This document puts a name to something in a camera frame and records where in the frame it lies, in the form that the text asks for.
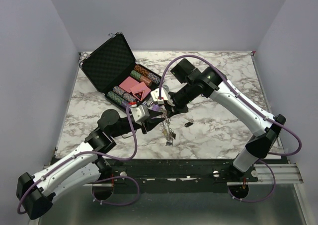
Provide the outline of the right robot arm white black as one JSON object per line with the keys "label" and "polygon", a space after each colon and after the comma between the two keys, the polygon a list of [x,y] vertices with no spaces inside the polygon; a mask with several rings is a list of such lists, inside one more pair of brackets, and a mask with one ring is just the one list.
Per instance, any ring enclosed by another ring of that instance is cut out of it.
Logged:
{"label": "right robot arm white black", "polygon": [[228,170],[232,180],[242,180],[257,160],[268,155],[286,118],[281,114],[274,116],[258,107],[235,89],[223,73],[217,73],[211,67],[201,72],[187,59],[182,59],[171,73],[184,87],[178,92],[169,93],[174,103],[174,107],[169,110],[170,116],[188,112],[187,104],[201,95],[225,107],[251,131],[251,139]]}

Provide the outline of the round metal keyring disc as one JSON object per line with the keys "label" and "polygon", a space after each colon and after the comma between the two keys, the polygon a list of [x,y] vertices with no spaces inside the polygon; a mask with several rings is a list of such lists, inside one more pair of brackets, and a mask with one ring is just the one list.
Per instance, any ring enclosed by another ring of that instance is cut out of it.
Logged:
{"label": "round metal keyring disc", "polygon": [[160,124],[160,130],[166,138],[166,145],[173,146],[173,141],[176,139],[176,133],[170,127],[170,119],[167,117],[167,111],[161,108],[160,112],[162,112],[161,117],[164,118]]}

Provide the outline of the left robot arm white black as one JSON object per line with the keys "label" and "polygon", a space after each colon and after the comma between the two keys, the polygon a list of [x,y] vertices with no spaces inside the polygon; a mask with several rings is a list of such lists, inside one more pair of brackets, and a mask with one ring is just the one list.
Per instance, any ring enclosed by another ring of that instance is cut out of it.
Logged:
{"label": "left robot arm white black", "polygon": [[126,114],[122,118],[115,109],[107,109],[97,121],[97,128],[72,152],[35,174],[26,172],[19,176],[17,213],[28,214],[31,220],[37,219],[51,209],[54,199],[71,188],[95,181],[106,182],[110,170],[104,159],[116,145],[113,139],[132,132],[133,154],[127,158],[110,157],[118,161],[132,160],[138,146],[136,131],[141,129],[146,134],[164,121],[162,112],[144,105],[127,107]]}

